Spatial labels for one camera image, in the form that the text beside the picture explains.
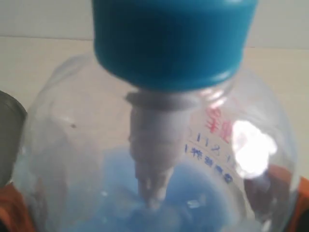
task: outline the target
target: white table surface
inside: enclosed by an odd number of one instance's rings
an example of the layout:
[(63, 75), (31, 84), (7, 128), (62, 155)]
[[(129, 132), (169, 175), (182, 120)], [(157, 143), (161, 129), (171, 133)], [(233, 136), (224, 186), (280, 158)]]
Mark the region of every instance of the white table surface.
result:
[[(27, 109), (55, 67), (90, 41), (0, 37), (0, 90)], [(248, 48), (245, 64), (273, 89), (294, 128), (300, 173), (309, 178), (309, 50)]]

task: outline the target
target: plastic bottle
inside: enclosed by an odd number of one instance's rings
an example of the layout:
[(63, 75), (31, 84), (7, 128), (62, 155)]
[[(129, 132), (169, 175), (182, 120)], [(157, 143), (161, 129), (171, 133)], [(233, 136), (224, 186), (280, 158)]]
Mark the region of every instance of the plastic bottle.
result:
[(240, 67), (257, 1), (92, 4), (95, 52), (54, 71), (14, 168), (37, 230), (282, 231), (295, 144)]

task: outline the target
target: blue liquid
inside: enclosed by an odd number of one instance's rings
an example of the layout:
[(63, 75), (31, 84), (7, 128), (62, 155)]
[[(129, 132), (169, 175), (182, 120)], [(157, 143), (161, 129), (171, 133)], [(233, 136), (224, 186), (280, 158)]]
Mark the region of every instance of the blue liquid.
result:
[(138, 196), (134, 162), (128, 152), (107, 155), (102, 172), (97, 213), (61, 231), (219, 232), (231, 223), (222, 191), (189, 160), (175, 168), (166, 199), (157, 211), (147, 209)]

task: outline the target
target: blue bottle cap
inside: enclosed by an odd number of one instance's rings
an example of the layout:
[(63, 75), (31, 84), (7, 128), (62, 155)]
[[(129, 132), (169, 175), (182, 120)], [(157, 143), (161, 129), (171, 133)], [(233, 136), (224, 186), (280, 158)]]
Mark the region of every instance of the blue bottle cap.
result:
[(93, 0), (99, 63), (131, 84), (187, 91), (231, 77), (257, 0)]

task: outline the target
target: white wall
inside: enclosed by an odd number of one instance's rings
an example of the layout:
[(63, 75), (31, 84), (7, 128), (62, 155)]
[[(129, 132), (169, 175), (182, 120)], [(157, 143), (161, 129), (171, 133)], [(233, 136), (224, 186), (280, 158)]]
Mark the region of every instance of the white wall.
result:
[[(0, 36), (91, 39), (91, 1), (0, 0)], [(309, 0), (260, 0), (248, 46), (309, 49)]]

